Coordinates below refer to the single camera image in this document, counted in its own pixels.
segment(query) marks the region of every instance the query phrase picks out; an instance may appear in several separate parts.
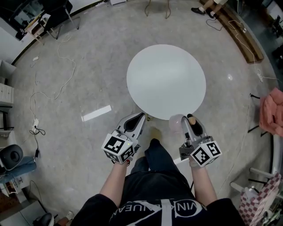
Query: white round table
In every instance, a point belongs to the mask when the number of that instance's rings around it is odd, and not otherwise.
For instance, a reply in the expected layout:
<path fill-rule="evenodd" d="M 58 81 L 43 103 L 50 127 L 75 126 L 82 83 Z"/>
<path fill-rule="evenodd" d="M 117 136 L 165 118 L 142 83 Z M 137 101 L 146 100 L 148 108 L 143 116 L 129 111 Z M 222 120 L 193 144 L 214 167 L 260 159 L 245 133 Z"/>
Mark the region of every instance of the white round table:
<path fill-rule="evenodd" d="M 140 51 L 128 67 L 127 86 L 144 112 L 164 120 L 194 113 L 206 92 L 197 60 L 172 45 L 153 45 Z"/>

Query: red and white checkered fabric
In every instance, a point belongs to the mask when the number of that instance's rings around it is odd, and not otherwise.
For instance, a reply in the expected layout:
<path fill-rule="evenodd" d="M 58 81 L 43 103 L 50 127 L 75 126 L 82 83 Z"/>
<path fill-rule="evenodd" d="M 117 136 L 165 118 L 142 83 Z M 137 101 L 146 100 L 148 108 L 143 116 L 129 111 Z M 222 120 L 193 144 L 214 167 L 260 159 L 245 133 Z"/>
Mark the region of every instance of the red and white checkered fabric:
<path fill-rule="evenodd" d="M 278 188 L 280 179 L 281 175 L 276 173 L 261 189 L 257 197 L 253 197 L 250 200 L 244 191 L 241 193 L 239 213 L 246 225 L 255 226 L 262 219 L 264 214 L 262 210 L 264 209 L 269 196 Z"/>

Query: person's foot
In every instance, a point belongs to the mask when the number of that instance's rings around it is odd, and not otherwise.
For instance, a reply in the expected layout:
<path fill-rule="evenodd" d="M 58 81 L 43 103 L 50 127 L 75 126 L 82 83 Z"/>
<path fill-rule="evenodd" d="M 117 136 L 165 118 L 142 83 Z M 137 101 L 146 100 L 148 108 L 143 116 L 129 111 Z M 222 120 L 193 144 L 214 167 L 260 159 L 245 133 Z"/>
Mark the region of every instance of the person's foot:
<path fill-rule="evenodd" d="M 162 140 L 162 134 L 161 131 L 155 127 L 150 128 L 150 140 L 157 139 L 159 141 Z"/>
<path fill-rule="evenodd" d="M 211 14 L 213 12 L 211 9 L 206 9 L 205 12 L 207 12 L 210 18 L 214 18 L 214 15 Z"/>
<path fill-rule="evenodd" d="M 73 220 L 75 217 L 74 213 L 72 211 L 69 211 L 66 218 L 68 218 L 69 221 Z"/>
<path fill-rule="evenodd" d="M 205 15 L 205 11 L 201 11 L 199 8 L 191 8 L 194 13 Z"/>

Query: sneaker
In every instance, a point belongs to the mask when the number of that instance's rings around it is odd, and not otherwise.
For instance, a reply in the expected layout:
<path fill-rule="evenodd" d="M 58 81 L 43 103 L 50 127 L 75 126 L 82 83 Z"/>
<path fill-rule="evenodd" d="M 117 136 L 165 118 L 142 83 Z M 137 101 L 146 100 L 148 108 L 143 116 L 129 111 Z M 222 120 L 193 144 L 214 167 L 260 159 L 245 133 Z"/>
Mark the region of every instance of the sneaker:
<path fill-rule="evenodd" d="M 210 13 L 212 12 L 211 9 L 206 9 L 205 12 L 207 12 L 207 14 L 209 15 L 210 18 L 214 18 L 214 15 L 212 16 Z"/>
<path fill-rule="evenodd" d="M 205 12 L 201 12 L 201 11 L 199 10 L 199 8 L 191 8 L 191 10 L 192 10 L 194 13 L 198 13 L 198 14 L 200 14 L 200 15 L 205 15 Z"/>
<path fill-rule="evenodd" d="M 73 220 L 75 217 L 74 213 L 72 211 L 69 211 L 66 218 L 68 218 L 69 221 Z"/>

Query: black t-shirt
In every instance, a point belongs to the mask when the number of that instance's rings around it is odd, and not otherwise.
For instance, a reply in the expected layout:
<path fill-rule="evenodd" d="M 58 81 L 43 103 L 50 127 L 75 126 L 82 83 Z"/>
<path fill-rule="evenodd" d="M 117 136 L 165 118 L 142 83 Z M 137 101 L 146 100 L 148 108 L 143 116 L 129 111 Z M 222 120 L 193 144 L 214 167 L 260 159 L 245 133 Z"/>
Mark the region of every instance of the black t-shirt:
<path fill-rule="evenodd" d="M 172 172 L 134 173 L 126 177 L 122 201 L 97 194 L 87 200 L 71 226 L 87 225 L 244 225 L 230 199 L 207 207 L 198 203 L 183 175 Z"/>

